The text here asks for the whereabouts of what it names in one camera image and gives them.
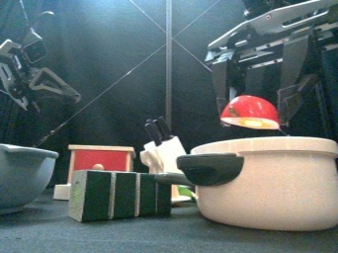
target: table surface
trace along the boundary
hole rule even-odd
[[[195,203],[170,216],[80,223],[54,189],[21,212],[0,215],[0,252],[338,252],[338,227],[313,232],[250,229],[207,220]]]

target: gray bowl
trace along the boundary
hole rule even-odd
[[[0,144],[0,214],[21,211],[44,191],[58,153]]]

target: pot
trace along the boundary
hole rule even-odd
[[[44,191],[58,153],[0,144],[0,214],[21,211]]]
[[[245,162],[227,183],[196,185],[198,207],[207,218],[271,230],[319,230],[338,224],[338,147],[333,140],[258,137],[213,142],[191,150],[192,157],[221,153],[237,154]],[[227,171],[225,161],[222,170]]]

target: red and white box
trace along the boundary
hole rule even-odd
[[[70,198],[72,172],[75,170],[134,171],[135,150],[130,146],[70,145],[70,165],[66,185],[56,185],[55,200]]]

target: black backdrop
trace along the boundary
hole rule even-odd
[[[80,93],[82,101],[72,106],[44,101],[39,114],[20,109],[13,121],[8,114],[16,112],[16,105],[9,106],[8,98],[1,95],[1,121],[5,122],[1,129],[7,134],[11,130],[11,137],[3,137],[3,142],[32,146],[67,123],[40,145],[60,154],[52,184],[66,182],[70,144],[134,146],[135,170],[147,171],[139,160],[139,152],[150,141],[144,123],[166,115],[166,0],[31,0],[24,3],[31,18],[42,11],[56,13],[36,26],[50,52],[39,66],[48,67],[62,77]],[[20,42],[24,17],[19,0],[1,1],[0,8],[0,39]],[[278,131],[221,126],[211,73],[200,63],[207,45],[245,21],[243,11],[239,0],[172,1],[171,131],[187,152],[194,146],[217,140],[281,135]],[[331,116],[337,115],[335,56],[330,54],[326,60]],[[290,123],[289,133],[323,136],[318,114],[311,94]]]

